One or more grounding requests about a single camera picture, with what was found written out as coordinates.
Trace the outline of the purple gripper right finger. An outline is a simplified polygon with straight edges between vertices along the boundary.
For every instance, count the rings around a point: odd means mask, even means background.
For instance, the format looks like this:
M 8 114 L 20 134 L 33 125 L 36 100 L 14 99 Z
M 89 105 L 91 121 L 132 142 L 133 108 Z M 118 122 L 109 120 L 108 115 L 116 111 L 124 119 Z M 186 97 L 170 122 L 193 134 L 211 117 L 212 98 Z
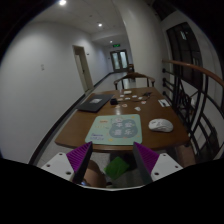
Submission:
M 159 154 L 153 150 L 135 142 L 133 154 L 145 185 L 152 182 L 151 172 L 159 158 Z

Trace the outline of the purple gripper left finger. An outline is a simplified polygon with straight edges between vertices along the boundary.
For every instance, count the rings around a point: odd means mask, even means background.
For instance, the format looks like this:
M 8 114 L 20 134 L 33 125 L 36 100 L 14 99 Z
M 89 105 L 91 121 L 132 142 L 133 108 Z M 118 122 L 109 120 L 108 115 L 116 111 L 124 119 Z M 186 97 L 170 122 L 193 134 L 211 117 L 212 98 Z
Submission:
M 70 165 L 72 166 L 75 172 L 73 178 L 74 183 L 80 184 L 82 182 L 92 152 L 92 142 L 88 142 L 66 154 Z

